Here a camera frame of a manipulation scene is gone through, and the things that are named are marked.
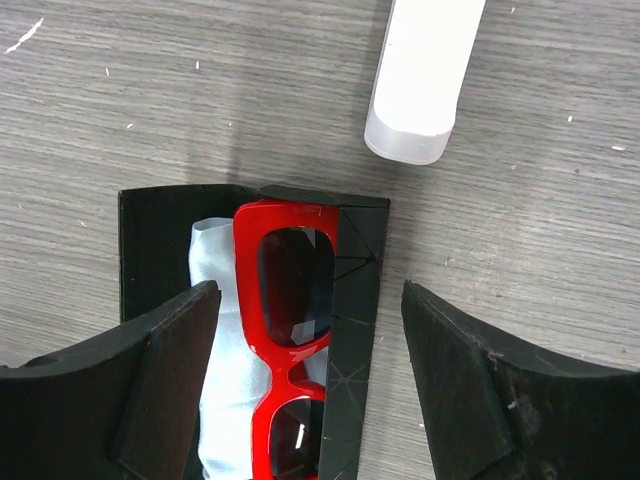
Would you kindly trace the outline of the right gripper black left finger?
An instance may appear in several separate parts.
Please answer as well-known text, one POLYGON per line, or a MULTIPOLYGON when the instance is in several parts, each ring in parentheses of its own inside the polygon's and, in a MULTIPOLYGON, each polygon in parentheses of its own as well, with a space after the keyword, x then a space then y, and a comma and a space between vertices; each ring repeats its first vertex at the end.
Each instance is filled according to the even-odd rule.
POLYGON ((2 478, 183 478, 220 299, 215 282, 202 282, 88 340, 2 367, 2 478))

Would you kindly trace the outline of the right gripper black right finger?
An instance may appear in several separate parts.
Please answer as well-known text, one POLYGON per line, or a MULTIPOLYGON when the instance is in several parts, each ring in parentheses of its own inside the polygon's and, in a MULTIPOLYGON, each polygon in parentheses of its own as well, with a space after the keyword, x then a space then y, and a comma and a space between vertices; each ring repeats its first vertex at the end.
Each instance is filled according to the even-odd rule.
POLYGON ((439 479, 635 479, 639 375, 562 355, 414 283, 401 313, 439 479))

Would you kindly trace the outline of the light blue cleaning cloth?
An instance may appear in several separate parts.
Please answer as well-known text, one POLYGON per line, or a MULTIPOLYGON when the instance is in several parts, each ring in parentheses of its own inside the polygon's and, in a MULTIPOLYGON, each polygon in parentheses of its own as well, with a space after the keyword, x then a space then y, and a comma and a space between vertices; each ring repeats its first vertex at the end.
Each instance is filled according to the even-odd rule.
MULTIPOLYGON (((192 225, 188 254, 192 285, 214 280, 221 291, 218 322, 199 402, 198 459, 205 479, 251 479, 253 414, 271 383, 267 365, 250 349, 240 314, 233 221, 212 217, 192 225)), ((281 479, 318 475, 322 404, 295 402, 274 421, 282 450, 272 461, 281 479)))

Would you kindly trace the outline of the black sunglasses case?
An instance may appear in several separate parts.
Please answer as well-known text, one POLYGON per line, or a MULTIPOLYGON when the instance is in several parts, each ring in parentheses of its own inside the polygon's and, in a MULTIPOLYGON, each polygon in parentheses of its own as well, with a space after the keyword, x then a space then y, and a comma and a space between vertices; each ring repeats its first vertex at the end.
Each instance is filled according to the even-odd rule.
POLYGON ((278 202, 314 205, 337 251, 329 340, 328 405, 319 476, 354 479, 374 343, 390 202, 385 198, 268 185, 173 185, 118 194, 120 320, 151 311, 187 288, 186 227, 278 202))

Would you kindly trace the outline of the red sunglasses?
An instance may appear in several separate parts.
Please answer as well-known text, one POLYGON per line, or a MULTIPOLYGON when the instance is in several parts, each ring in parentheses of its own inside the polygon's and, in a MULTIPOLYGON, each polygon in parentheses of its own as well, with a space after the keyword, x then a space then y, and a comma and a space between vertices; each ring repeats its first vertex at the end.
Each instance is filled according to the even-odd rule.
POLYGON ((339 211, 259 200, 233 219, 242 329, 270 384, 251 422, 256 479, 315 479, 326 401, 325 366, 306 361, 329 346, 339 211))

